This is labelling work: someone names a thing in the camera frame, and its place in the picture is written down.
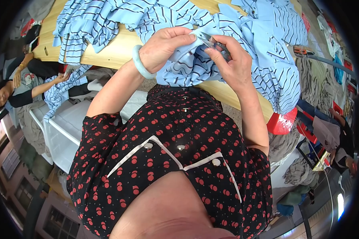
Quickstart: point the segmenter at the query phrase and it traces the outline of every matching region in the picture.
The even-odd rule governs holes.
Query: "person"
[[[13,70],[8,80],[0,82],[0,108],[7,101],[11,106],[18,108],[34,101],[44,100],[44,92],[53,85],[69,79],[70,74],[58,75],[58,62],[42,62],[33,58],[33,53],[24,57],[16,58],[8,67]],[[51,82],[44,83],[45,79],[58,75]],[[98,81],[92,81],[68,90],[69,96],[80,96],[90,93],[92,90],[99,91],[102,88]]]
[[[196,40],[185,27],[157,31],[139,50],[158,72],[174,50]],[[120,110],[143,82],[133,60],[106,83],[83,120],[67,177],[77,214],[101,238],[254,238],[272,214],[269,141],[251,82],[251,57],[214,36],[232,60],[206,49],[242,109],[242,134],[208,92],[155,85],[123,125]]]
[[[314,117],[314,120],[311,120],[304,113],[297,112],[297,118],[306,125],[309,131],[314,133],[323,147],[330,152],[331,167],[340,174],[349,169],[350,176],[355,177],[357,164],[354,160],[353,135],[346,119],[333,108],[329,109],[333,116],[330,117],[302,99],[298,100],[297,106]]]

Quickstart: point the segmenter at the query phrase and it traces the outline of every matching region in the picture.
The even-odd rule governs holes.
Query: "black pants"
[[[11,76],[14,69],[16,69],[16,67],[18,67],[23,60],[24,56],[17,57],[16,59],[14,59],[14,61],[7,68],[7,74],[5,76],[6,79]],[[32,59],[29,61],[27,67],[30,72],[45,80],[52,76],[58,75],[58,66],[58,62],[42,62],[39,59]],[[74,86],[68,90],[70,97],[82,96],[88,94],[89,92],[90,91],[88,90],[88,83]]]

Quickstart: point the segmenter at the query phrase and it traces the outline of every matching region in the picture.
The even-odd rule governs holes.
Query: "shirt button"
[[[146,148],[147,150],[151,149],[153,147],[152,143],[146,143],[144,144],[144,148]]]
[[[211,160],[211,162],[213,163],[214,166],[220,166],[221,165],[221,161],[217,158]]]

